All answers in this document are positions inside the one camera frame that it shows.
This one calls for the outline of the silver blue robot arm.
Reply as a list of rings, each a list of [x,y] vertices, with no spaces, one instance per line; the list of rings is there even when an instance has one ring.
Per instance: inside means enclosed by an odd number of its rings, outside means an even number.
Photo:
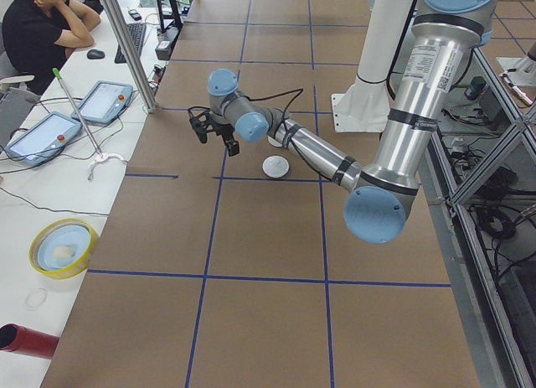
[[[235,73],[213,71],[209,106],[191,107],[201,142],[220,136],[229,155],[240,142],[270,137],[324,178],[345,188],[343,217],[359,239],[383,244],[404,229],[418,193],[416,172],[461,62],[491,35],[497,0],[369,0],[372,15],[356,80],[334,104],[346,129],[382,132],[363,166],[296,123],[243,93]]]

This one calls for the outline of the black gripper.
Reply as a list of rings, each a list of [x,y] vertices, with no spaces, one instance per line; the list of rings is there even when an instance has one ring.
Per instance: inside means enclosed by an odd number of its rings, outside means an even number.
[[[222,137],[229,156],[240,153],[240,144],[233,137],[234,128],[229,124],[217,122],[208,107],[190,107],[188,117],[191,128],[201,143],[207,143],[208,134],[214,132],[217,136]]]

